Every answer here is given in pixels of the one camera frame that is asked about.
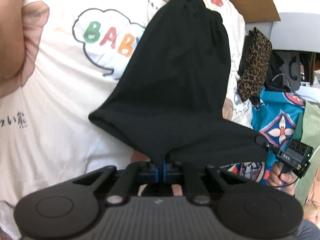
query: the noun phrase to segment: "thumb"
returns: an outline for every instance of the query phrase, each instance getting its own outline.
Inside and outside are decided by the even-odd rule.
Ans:
[[[291,174],[282,173],[282,174],[280,175],[280,179],[281,179],[283,182],[287,183],[287,184],[289,184],[289,183],[292,182],[292,178],[293,178],[293,177],[292,177]]]

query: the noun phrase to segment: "black fabric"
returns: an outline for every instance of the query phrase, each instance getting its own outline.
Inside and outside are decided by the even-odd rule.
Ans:
[[[279,57],[279,55],[273,51],[270,57],[269,68],[264,84],[267,91],[290,92],[289,87],[284,85],[283,82],[284,76],[280,69],[283,64],[284,61],[281,59],[281,57]]]
[[[199,168],[265,161],[259,133],[222,118],[230,66],[221,15],[202,0],[170,0],[89,119],[159,168],[167,154]]]
[[[244,38],[244,44],[243,44],[243,50],[242,50],[242,56],[239,64],[239,70],[238,70],[238,75],[241,77],[243,75],[244,70],[247,68],[247,61],[246,58],[250,52],[250,44],[252,42],[252,36],[247,35]]]

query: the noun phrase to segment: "human hand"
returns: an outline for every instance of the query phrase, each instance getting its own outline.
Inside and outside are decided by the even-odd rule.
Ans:
[[[267,181],[267,185],[268,186],[272,186],[272,187],[277,187],[277,186],[281,186],[282,182],[286,183],[286,184],[291,184],[294,182],[294,177],[291,174],[285,174],[282,173],[280,178],[280,169],[277,165],[277,163],[274,163],[272,166],[272,170],[270,171],[270,175]],[[294,195],[294,184],[289,185],[287,187],[284,187],[284,192],[289,194],[289,195]]]

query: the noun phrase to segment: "silver screw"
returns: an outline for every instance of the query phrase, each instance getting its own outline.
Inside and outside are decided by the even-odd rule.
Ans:
[[[197,204],[204,205],[204,204],[208,204],[210,202],[210,198],[205,195],[198,195],[194,198],[193,201]]]
[[[123,197],[118,195],[112,195],[107,198],[107,202],[110,204],[120,204],[123,201]]]

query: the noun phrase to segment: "ribbed gray panel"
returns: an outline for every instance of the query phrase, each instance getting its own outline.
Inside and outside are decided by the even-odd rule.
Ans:
[[[185,197],[132,197],[125,206],[109,208],[94,229],[73,240],[249,239],[231,232],[209,208],[194,206]]]

